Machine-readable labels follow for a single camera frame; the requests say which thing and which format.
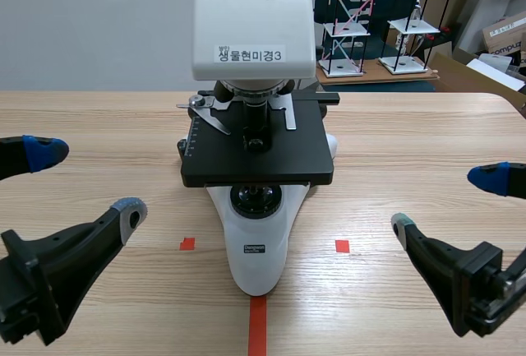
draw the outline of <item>wooden table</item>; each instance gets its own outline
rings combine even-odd
[[[0,136],[63,138],[71,154],[0,185],[0,230],[40,238],[93,220],[122,196],[150,214],[88,293],[70,330],[3,356],[247,354],[249,297],[228,270],[207,193],[186,189],[176,151],[190,93],[0,94]],[[524,355],[526,308],[494,335],[456,337],[390,229],[398,211],[428,236],[485,240],[506,265],[526,243],[526,201],[466,180],[475,165],[526,160],[526,121],[484,94],[348,94],[330,108],[335,180],[303,205],[283,277],[268,296],[268,355]],[[180,252],[184,237],[196,250]],[[351,253],[335,252],[347,239]]]

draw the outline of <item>microscope label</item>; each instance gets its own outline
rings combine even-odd
[[[245,253],[265,253],[265,245],[245,245]]]
[[[286,62],[285,45],[217,45],[214,62]]]

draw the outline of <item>microscope base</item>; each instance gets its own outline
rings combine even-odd
[[[332,158],[338,142],[327,134]],[[224,228],[230,271],[236,284],[251,296],[269,293],[279,281],[287,260],[288,236],[309,186],[281,186],[279,209],[268,218],[251,220],[232,207],[232,187],[208,187]]]

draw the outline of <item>shelf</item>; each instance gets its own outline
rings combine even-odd
[[[370,35],[367,33],[367,30],[365,30],[365,27],[363,27],[362,24],[356,23],[356,22],[348,23],[346,26],[345,26],[345,22],[338,23],[336,25],[336,34],[334,35],[332,34],[332,30],[335,26],[334,23],[325,23],[323,26],[325,27],[327,34],[329,34],[330,37],[334,37],[334,38],[365,37],[366,35]]]
[[[393,75],[398,74],[415,74],[419,72],[427,72],[429,68],[424,66],[414,57],[411,56],[400,56],[395,71],[396,56],[392,58],[379,58],[380,62],[389,70]]]
[[[335,78],[338,76],[362,76],[363,72],[360,72],[360,67],[355,62],[350,62],[346,58],[333,60],[330,65],[329,74],[329,60],[320,60],[319,64],[321,69],[328,78]]]
[[[404,35],[440,33],[438,29],[425,21],[420,21],[419,19],[410,21],[409,28],[406,30],[405,26],[407,25],[407,22],[408,18],[405,17],[404,19],[398,19],[397,21],[389,21],[389,24]]]

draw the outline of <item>red tape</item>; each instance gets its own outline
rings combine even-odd
[[[266,296],[250,299],[248,356],[266,356]]]
[[[193,251],[196,248],[196,239],[195,238],[184,238],[179,244],[180,251]]]
[[[348,245],[348,240],[337,239],[336,240],[336,252],[337,253],[350,253],[351,249]]]

